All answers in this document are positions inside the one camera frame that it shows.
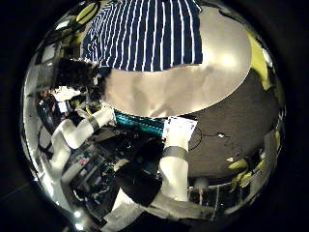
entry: yellow object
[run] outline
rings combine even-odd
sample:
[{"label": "yellow object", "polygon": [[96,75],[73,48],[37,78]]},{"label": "yellow object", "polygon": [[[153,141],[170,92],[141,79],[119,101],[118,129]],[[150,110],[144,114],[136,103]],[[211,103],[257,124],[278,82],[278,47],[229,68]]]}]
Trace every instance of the yellow object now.
[{"label": "yellow object", "polygon": [[255,70],[260,78],[265,90],[268,90],[271,86],[268,78],[267,62],[264,58],[262,48],[260,44],[249,33],[248,38],[252,49],[251,69]]},{"label": "yellow object", "polygon": [[276,136],[277,151],[278,151],[278,149],[279,149],[279,147],[280,147],[280,145],[281,145],[281,137],[280,137],[279,131],[277,131],[277,132],[275,133],[275,136]]},{"label": "yellow object", "polygon": [[94,16],[96,9],[98,6],[95,6],[95,3],[92,3],[90,5],[88,5],[87,7],[85,7],[77,16],[76,21],[79,24],[84,24],[86,23],[91,17]]},{"label": "yellow object", "polygon": [[88,113],[89,115],[92,115],[92,112],[91,112],[91,110],[90,110],[90,108],[89,108],[88,105],[86,106],[86,111],[87,111],[87,113]]}]

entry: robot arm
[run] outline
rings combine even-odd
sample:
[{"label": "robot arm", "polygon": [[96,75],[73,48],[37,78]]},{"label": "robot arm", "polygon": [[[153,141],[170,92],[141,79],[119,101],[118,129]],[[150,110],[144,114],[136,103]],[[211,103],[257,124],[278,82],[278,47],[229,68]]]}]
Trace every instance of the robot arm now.
[{"label": "robot arm", "polygon": [[77,149],[95,131],[114,120],[114,110],[104,105],[91,117],[82,120],[76,127],[71,120],[62,122],[52,134],[54,155],[44,169],[53,179],[61,178],[63,169],[70,157],[70,150]]}]

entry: blue and white striped shirt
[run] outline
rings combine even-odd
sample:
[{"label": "blue and white striped shirt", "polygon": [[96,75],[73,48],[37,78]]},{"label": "blue and white striped shirt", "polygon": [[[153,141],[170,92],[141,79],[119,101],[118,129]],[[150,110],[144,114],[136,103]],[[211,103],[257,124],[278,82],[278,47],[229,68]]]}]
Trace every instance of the blue and white striped shirt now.
[{"label": "blue and white striped shirt", "polygon": [[200,12],[194,0],[109,1],[86,33],[82,57],[139,72],[202,64]]}]

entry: black wire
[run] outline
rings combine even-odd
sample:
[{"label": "black wire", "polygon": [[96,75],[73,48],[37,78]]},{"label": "black wire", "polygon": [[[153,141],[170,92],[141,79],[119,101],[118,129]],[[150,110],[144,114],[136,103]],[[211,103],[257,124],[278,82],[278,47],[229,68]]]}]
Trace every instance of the black wire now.
[{"label": "black wire", "polygon": [[201,142],[203,140],[203,132],[202,132],[202,130],[199,129],[199,128],[196,128],[196,129],[200,132],[200,140],[193,148],[190,148],[189,151],[192,151],[192,150],[196,149],[198,146],[200,146],[200,144],[201,144]]},{"label": "black wire", "polygon": [[34,53],[36,54],[36,53],[38,53],[39,51],[41,51],[42,49],[46,48],[48,45],[55,44],[55,43],[57,43],[57,42],[59,42],[59,41],[65,39],[66,37],[73,35],[76,31],[78,31],[80,28],[82,28],[84,25],[86,25],[88,22],[90,22],[90,21],[97,15],[97,13],[98,13],[98,11],[99,11],[99,9],[100,9],[100,2],[99,2],[98,0],[96,0],[95,3],[96,3],[96,4],[94,5],[94,7],[93,7],[89,12],[87,12],[86,15],[84,15],[80,20],[78,20],[78,21],[81,21],[84,17],[86,17],[87,15],[89,15],[89,13],[91,13],[91,12],[94,10],[94,8],[96,8],[96,12],[94,13],[94,15],[91,16],[85,23],[80,24],[80,25],[77,26],[76,28],[72,29],[67,35],[61,36],[61,37],[57,38],[56,40],[53,40],[53,41],[51,41],[51,42],[49,42],[49,43],[42,43],[42,45],[39,46],[39,48],[37,48],[37,49],[35,50]]}]

